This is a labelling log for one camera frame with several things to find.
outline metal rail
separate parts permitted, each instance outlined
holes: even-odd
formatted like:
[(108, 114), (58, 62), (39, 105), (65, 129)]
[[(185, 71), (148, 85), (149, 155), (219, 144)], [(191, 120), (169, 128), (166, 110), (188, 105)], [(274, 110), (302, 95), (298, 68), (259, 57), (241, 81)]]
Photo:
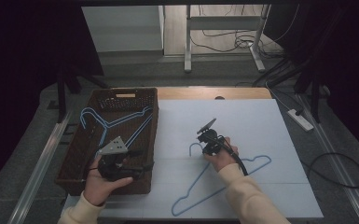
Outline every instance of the metal rail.
[(67, 111), (65, 117), (63, 118), (61, 123), (57, 123), (51, 133), (48, 142), (45, 145), (45, 148), (40, 155), (40, 158), (31, 174), (31, 177), (28, 180), (27, 185), (22, 192), (19, 201), (17, 202), (16, 207), (13, 210), (13, 213), (10, 216), (8, 221), (11, 223), (23, 223), (28, 211), (34, 201), (35, 195), (39, 190), (40, 184), (43, 181), (43, 178), (46, 174), (46, 170), (50, 165), (51, 159), (54, 155), (54, 152), (57, 148), (57, 145), (60, 143), (60, 139), (62, 137), (63, 132), (65, 131), (66, 124), (71, 118), (73, 113), (73, 104), (69, 106), (69, 110)]

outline person's left hand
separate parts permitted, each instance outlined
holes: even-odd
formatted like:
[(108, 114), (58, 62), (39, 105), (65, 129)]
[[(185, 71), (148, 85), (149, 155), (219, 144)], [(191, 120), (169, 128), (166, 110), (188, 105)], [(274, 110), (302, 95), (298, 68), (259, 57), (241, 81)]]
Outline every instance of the person's left hand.
[(132, 177), (122, 178), (114, 182), (102, 178), (98, 169), (95, 169), (98, 167), (100, 158), (101, 155), (90, 166), (86, 187), (83, 192), (85, 199), (95, 206), (104, 204), (113, 190), (129, 185), (133, 181)]

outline wicker basket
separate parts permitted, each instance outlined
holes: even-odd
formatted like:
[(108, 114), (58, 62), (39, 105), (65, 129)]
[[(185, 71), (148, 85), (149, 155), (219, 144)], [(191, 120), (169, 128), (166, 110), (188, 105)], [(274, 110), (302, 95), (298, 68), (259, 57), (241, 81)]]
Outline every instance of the wicker basket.
[[(121, 119), (135, 112), (142, 111), (150, 106), (141, 117), (130, 119), (117, 126), (109, 128), (104, 138), (104, 144), (121, 136), (125, 142), (140, 127), (145, 119), (152, 115), (152, 119), (132, 142), (129, 150), (144, 151), (139, 157), (130, 158), (129, 166), (142, 166), (153, 162), (154, 143), (156, 138), (159, 117), (157, 89), (112, 89), (96, 90), (92, 93), (87, 107), (91, 107), (104, 120)], [(76, 132), (69, 144), (61, 169), (55, 183), (65, 189), (70, 195), (78, 196), (85, 188), (85, 179), (88, 174), (96, 149), (100, 145), (104, 127), (92, 115), (84, 115), (86, 128), (77, 125)], [(113, 194), (147, 194), (151, 190), (152, 171), (126, 187), (114, 190)]]

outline power strip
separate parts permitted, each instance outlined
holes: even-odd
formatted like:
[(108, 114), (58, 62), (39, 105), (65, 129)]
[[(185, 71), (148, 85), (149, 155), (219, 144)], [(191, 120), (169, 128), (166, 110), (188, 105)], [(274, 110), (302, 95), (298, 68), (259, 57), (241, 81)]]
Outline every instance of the power strip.
[(313, 126), (306, 120), (304, 119), (301, 115), (296, 115), (296, 110), (295, 109), (291, 109), (289, 111), (287, 111), (287, 114), (298, 124), (301, 126), (301, 128), (304, 129), (304, 131), (308, 132), (310, 130), (313, 129)]

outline white cable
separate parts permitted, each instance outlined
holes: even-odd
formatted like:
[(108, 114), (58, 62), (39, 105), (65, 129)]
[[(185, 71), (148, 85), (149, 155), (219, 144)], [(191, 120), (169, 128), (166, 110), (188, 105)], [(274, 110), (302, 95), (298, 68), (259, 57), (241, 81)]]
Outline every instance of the white cable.
[(288, 32), (289, 30), (292, 28), (293, 26), (293, 23), (295, 22), (295, 19), (296, 19), (296, 16), (297, 16), (297, 13), (298, 13), (298, 8), (300, 7), (300, 4), (297, 5), (297, 9), (296, 9), (296, 13), (295, 13), (295, 16), (293, 17), (292, 19), (292, 22), (290, 23), (289, 27), (287, 28), (286, 32), (284, 32), (283, 35), (281, 35), (280, 37), (278, 37), (277, 39), (274, 39), (272, 40), (271, 42), (269, 42), (268, 44), (265, 44), (263, 46), (267, 46), (267, 45), (270, 45), (272, 43), (275, 43), (277, 40), (280, 40), (282, 37), (284, 37)]

